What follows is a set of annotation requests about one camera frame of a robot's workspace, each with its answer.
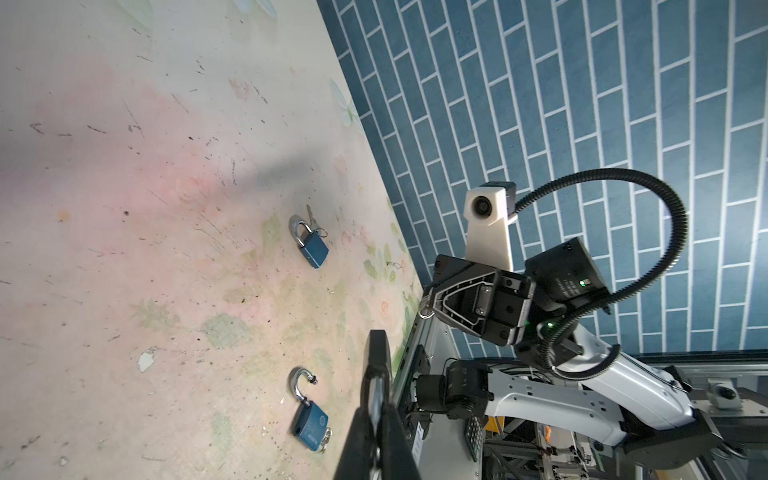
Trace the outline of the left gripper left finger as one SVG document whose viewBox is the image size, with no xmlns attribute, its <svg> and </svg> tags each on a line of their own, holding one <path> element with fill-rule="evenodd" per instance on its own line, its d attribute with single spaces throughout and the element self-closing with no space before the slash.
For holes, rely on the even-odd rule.
<svg viewBox="0 0 768 480">
<path fill-rule="evenodd" d="M 391 408 L 391 357 L 385 330 L 369 332 L 360 403 L 348 430 L 334 479 L 388 479 L 386 419 Z"/>
</svg>

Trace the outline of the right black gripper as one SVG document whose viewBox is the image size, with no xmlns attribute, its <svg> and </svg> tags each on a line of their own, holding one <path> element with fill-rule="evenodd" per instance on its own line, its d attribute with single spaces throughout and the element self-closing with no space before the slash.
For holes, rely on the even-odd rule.
<svg viewBox="0 0 768 480">
<path fill-rule="evenodd" d="M 422 312 L 497 346 L 522 341 L 536 282 L 457 257 L 436 258 Z"/>
</svg>

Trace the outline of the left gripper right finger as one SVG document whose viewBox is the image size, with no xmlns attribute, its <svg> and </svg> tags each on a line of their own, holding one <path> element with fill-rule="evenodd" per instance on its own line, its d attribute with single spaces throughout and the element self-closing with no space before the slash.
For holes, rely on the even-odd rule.
<svg viewBox="0 0 768 480">
<path fill-rule="evenodd" d="M 389 403 L 385 403 L 381 411 L 379 451 L 382 479 L 421 479 L 397 409 Z"/>
</svg>

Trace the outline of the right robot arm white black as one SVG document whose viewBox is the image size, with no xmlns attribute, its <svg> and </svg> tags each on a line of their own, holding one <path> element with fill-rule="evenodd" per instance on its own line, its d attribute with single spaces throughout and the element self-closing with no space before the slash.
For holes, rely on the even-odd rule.
<svg viewBox="0 0 768 480">
<path fill-rule="evenodd" d="M 513 269 L 510 225 L 544 197 L 580 183 L 621 181 L 654 193 L 671 217 L 667 247 L 655 265 L 610 292 L 579 239 Z M 411 383 L 415 408 L 450 419 L 515 417 L 584 435 L 631 462 L 671 470 L 719 448 L 723 438 L 696 408 L 683 382 L 587 330 L 582 319 L 634 297 L 673 267 L 688 221 L 678 194 L 647 173 L 622 168 L 570 174 L 518 196 L 512 182 L 487 182 L 466 196 L 463 257 L 441 255 L 419 313 L 481 340 L 510 347 L 517 362 L 542 375 L 520 380 L 489 360 L 455 360 Z"/>
</svg>

